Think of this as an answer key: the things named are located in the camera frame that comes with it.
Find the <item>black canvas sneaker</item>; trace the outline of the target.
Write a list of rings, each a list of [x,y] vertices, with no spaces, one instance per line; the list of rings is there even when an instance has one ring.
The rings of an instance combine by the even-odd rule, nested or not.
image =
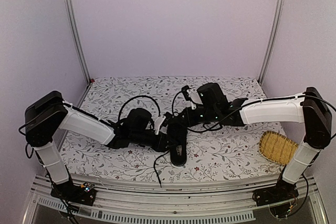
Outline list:
[[[167,126],[167,138],[170,143],[171,163],[177,167],[185,165],[187,127],[177,119],[171,120]]]

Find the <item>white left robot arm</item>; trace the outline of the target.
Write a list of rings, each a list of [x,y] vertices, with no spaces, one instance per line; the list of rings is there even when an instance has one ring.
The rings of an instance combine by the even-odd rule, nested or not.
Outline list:
[[[156,120],[143,108],[132,109],[126,118],[116,122],[103,120],[67,103],[59,91],[52,91],[32,105],[24,113],[25,123],[19,131],[25,136],[51,180],[58,185],[58,192],[67,200],[78,195],[78,188],[70,182],[71,176],[53,143],[58,130],[73,132],[90,138],[112,149],[126,148],[129,144],[148,146],[156,152],[165,152],[169,141],[160,131],[166,117]]]

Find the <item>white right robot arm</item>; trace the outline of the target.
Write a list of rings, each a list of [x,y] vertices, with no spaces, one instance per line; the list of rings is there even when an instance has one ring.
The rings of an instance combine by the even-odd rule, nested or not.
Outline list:
[[[335,106],[326,101],[318,90],[308,87],[304,92],[277,98],[237,98],[228,101],[218,83],[206,83],[197,89],[181,89],[190,107],[183,113],[189,127],[201,123],[217,126],[246,126],[258,123],[301,125],[303,137],[298,150],[285,166],[281,182],[271,190],[276,201],[291,194],[292,186],[308,166],[335,137],[332,134]]]

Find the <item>woven bamboo tray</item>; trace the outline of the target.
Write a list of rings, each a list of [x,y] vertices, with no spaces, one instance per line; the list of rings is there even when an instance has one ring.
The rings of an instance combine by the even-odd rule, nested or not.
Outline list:
[[[258,149],[267,160],[280,165],[287,165],[293,158],[298,146],[296,142],[280,133],[265,131],[260,138]]]

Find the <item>aluminium front rail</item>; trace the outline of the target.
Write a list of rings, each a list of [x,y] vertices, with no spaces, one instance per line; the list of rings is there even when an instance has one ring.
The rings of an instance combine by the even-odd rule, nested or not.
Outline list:
[[[79,223],[331,223],[315,179],[297,182],[299,197],[291,217],[271,212],[284,207],[258,206],[253,192],[273,186],[277,175],[195,183],[149,183],[73,175],[73,182],[95,185],[92,206],[78,205]]]

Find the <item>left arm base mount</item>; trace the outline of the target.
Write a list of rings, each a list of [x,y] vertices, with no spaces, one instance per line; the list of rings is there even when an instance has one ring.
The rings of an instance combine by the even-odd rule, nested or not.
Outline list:
[[[93,206],[97,191],[95,184],[85,182],[75,185],[72,180],[52,185],[51,196],[81,205]]]

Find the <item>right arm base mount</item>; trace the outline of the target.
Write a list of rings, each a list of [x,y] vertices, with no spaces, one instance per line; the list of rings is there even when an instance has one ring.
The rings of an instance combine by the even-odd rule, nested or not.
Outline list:
[[[299,193],[296,183],[291,184],[286,182],[281,174],[275,185],[254,190],[252,200],[257,206],[264,206],[285,200],[296,199],[298,196]]]

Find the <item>left aluminium frame post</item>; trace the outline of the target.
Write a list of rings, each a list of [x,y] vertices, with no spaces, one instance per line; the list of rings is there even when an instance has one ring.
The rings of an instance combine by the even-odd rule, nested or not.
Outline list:
[[[84,55],[81,40],[80,40],[80,35],[79,35],[78,27],[77,27],[73,3],[72,3],[72,0],[64,0],[64,2],[65,2],[65,8],[66,8],[66,13],[67,13],[68,20],[69,20],[72,38],[73,38],[74,45],[75,45],[75,50],[76,50],[78,60],[79,60],[79,65],[82,70],[86,83],[90,84],[91,76],[89,73],[89,68],[87,65],[87,61],[85,59],[85,55]]]

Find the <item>aluminium frame post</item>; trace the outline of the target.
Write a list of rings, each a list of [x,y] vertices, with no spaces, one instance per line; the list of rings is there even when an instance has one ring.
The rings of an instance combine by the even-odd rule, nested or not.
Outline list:
[[[261,86],[263,86],[266,80],[267,70],[271,62],[272,52],[274,50],[274,46],[276,42],[276,37],[277,37],[279,25],[280,25],[281,14],[282,14],[282,10],[284,7],[284,3],[285,3],[285,0],[276,0],[275,12],[274,12],[274,17],[272,21],[271,30],[270,30],[270,35],[269,35],[264,59],[262,61],[261,70],[258,76],[258,83]]]
[[[86,83],[90,84],[91,76],[89,73],[89,68],[87,65],[87,61],[85,59],[85,55],[84,55],[81,40],[80,40],[80,35],[79,35],[78,27],[77,27],[73,3],[72,3],[72,0],[64,0],[64,2],[65,2],[65,8],[66,8],[66,13],[67,13],[68,20],[69,20],[72,38],[73,38],[74,45],[75,45],[75,50],[76,50],[78,60],[79,60],[79,65],[82,70]]]

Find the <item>right aluminium frame post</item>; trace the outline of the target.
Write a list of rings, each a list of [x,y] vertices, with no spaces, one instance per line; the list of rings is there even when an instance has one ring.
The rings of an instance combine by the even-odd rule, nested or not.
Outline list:
[[[285,3],[285,0],[276,0],[275,12],[274,12],[274,17],[272,21],[271,30],[270,30],[270,35],[269,35],[264,59],[262,61],[261,70],[258,76],[258,83],[261,86],[263,86],[266,80],[267,70],[271,62],[272,52],[274,50],[274,46],[276,42],[276,37],[277,37],[279,25],[280,25],[281,14],[282,14],[282,10],[284,7],[284,3]]]

